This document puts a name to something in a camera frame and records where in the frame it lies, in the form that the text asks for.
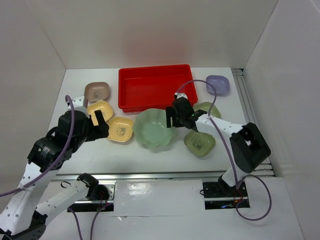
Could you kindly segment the large green scalloped bowl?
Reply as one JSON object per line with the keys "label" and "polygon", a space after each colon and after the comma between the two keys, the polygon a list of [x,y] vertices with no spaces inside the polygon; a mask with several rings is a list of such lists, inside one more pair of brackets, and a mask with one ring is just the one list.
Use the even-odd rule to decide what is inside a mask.
{"label": "large green scalloped bowl", "polygon": [[137,145],[153,153],[171,150],[177,131],[167,127],[166,111],[150,108],[140,112],[132,127]]}

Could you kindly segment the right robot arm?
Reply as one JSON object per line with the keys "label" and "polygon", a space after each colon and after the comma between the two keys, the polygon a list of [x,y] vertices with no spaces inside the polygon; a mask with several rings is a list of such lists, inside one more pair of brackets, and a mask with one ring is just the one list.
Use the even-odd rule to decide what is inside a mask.
{"label": "right robot arm", "polygon": [[185,97],[175,99],[165,114],[168,128],[185,127],[222,140],[231,165],[218,179],[218,190],[223,196],[230,196],[271,155],[262,133],[252,122],[236,124],[212,116],[209,111],[195,111]]}

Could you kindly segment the green square panda plate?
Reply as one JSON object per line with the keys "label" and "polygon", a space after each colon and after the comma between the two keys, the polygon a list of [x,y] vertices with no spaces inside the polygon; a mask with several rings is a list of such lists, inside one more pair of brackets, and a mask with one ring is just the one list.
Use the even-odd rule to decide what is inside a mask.
{"label": "green square panda plate", "polygon": [[193,130],[184,137],[183,142],[198,157],[207,156],[216,146],[216,140],[212,135]]}

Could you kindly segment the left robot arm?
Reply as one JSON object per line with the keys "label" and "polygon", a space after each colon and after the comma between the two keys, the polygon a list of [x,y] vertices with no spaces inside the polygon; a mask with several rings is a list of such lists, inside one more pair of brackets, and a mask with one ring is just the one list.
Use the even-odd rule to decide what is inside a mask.
{"label": "left robot arm", "polygon": [[0,233],[4,240],[38,240],[49,223],[75,202],[81,199],[108,201],[108,188],[89,173],[83,173],[57,195],[40,202],[64,162],[83,143],[109,135],[102,112],[96,110],[93,116],[97,125],[92,115],[68,110],[60,116],[56,127],[34,143],[19,186],[10,191],[12,198],[0,215]]}

